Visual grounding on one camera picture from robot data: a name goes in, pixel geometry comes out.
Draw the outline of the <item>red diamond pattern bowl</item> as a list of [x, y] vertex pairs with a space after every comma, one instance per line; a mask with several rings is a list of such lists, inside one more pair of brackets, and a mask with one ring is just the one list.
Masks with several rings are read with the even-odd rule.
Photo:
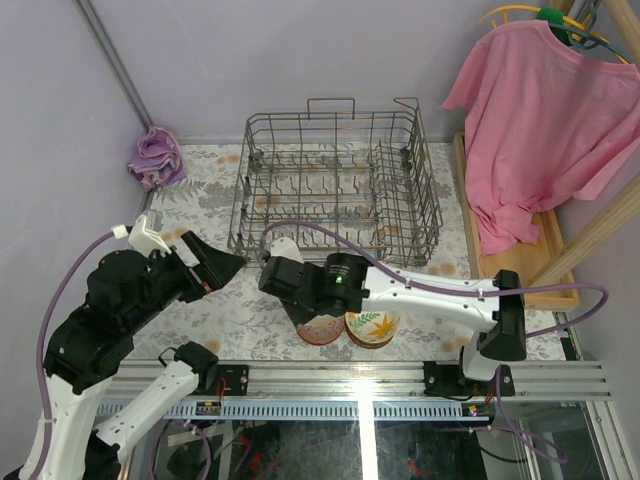
[[321, 315], [298, 326], [296, 333], [309, 345], [324, 346], [338, 339], [344, 328], [345, 321], [343, 316]]

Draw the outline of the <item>orange leaf floral bowl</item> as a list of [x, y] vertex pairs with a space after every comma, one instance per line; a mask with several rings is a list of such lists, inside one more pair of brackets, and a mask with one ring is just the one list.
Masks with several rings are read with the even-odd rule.
[[356, 345], [366, 349], [378, 349], [389, 344], [401, 320], [398, 312], [347, 312], [344, 315], [348, 336]]

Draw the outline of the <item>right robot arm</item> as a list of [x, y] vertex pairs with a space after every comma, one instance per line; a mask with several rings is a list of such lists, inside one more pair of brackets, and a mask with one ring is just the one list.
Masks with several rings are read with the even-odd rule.
[[455, 280], [393, 269], [364, 254], [332, 253], [320, 265], [304, 261], [291, 239], [274, 241], [259, 289], [280, 300], [294, 325], [323, 315], [424, 314], [472, 330], [456, 369], [458, 387], [478, 394], [499, 365], [527, 358], [524, 301], [517, 273]]

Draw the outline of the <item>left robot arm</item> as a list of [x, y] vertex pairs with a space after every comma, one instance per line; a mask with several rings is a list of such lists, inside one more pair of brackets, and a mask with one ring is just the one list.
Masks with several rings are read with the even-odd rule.
[[173, 249], [126, 249], [103, 257], [89, 274], [84, 303], [37, 359], [43, 412], [28, 459], [8, 478], [115, 479], [136, 444], [180, 400], [223, 394], [217, 356], [189, 341], [124, 410], [95, 422], [135, 335], [173, 302], [191, 303], [224, 288], [246, 264], [191, 231], [181, 238], [196, 265], [186, 265]]

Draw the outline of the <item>crumpled purple cloth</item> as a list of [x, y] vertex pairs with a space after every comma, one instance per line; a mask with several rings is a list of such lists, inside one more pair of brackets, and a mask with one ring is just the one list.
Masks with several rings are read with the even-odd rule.
[[150, 126], [137, 148], [127, 171], [144, 191], [170, 186], [187, 177], [179, 143], [170, 130]]

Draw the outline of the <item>pink t-shirt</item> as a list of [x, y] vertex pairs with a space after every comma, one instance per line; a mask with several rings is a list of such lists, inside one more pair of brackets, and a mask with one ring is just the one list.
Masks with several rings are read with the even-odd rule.
[[536, 243], [536, 213], [593, 200], [639, 146], [639, 72], [581, 55], [547, 23], [482, 37], [442, 109], [465, 110], [466, 194], [481, 251]]

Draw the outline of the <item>green hanger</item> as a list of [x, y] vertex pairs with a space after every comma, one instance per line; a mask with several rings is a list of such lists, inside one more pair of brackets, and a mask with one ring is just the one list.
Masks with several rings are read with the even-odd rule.
[[553, 35], [564, 45], [577, 47], [582, 36], [576, 27], [564, 19], [561, 11], [551, 7], [543, 7], [536, 14], [536, 19], [548, 24]]

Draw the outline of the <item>yellow hanger hoop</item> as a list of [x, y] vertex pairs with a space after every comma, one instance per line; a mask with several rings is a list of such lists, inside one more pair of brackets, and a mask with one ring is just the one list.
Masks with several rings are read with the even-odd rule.
[[510, 21], [512, 12], [526, 12], [535, 14], [535, 19], [547, 24], [554, 37], [563, 45], [580, 52], [587, 52], [598, 48], [606, 49], [621, 64], [632, 64], [631, 55], [613, 45], [606, 37], [598, 33], [594, 27], [598, 19], [601, 1], [584, 1], [578, 8], [577, 17], [564, 14], [558, 7], [537, 7], [525, 4], [508, 4], [496, 7], [481, 16], [477, 23], [489, 22], [493, 29], [498, 27], [497, 19], [502, 23]]

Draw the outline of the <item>aluminium rail frame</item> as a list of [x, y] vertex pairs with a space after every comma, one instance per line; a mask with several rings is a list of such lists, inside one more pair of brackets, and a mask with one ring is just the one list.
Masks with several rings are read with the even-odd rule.
[[369, 400], [378, 419], [467, 420], [471, 404], [598, 402], [611, 398], [594, 361], [525, 361], [497, 380], [462, 378], [454, 362], [253, 361], [218, 367], [225, 391], [169, 401], [167, 419], [327, 419], [357, 417]]

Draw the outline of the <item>wooden tray frame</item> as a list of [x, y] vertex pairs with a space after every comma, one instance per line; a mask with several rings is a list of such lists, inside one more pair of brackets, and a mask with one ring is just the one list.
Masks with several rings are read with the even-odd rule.
[[[564, 247], [555, 212], [552, 210], [534, 215], [534, 225], [539, 227], [539, 236], [535, 244], [517, 243], [500, 254], [482, 255], [479, 224], [466, 194], [467, 156], [464, 132], [455, 134], [453, 151], [472, 276], [489, 278], [494, 277], [499, 270], [510, 270], [518, 273], [522, 286], [528, 287], [538, 270]], [[530, 310], [570, 312], [581, 302], [578, 291], [572, 289], [528, 294], [525, 295], [524, 303], [525, 308]]]

